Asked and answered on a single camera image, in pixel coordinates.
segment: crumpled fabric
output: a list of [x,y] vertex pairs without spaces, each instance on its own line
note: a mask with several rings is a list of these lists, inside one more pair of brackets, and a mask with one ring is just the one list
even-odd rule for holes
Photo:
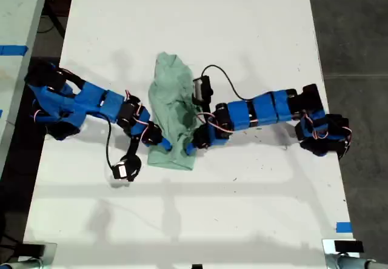
[[151,146],[148,164],[157,167],[192,170],[195,153],[186,155],[184,147],[192,140],[199,126],[198,108],[192,102],[193,75],[177,55],[161,53],[156,59],[155,79],[149,89],[153,121],[163,136],[172,144],[166,152],[159,146]]

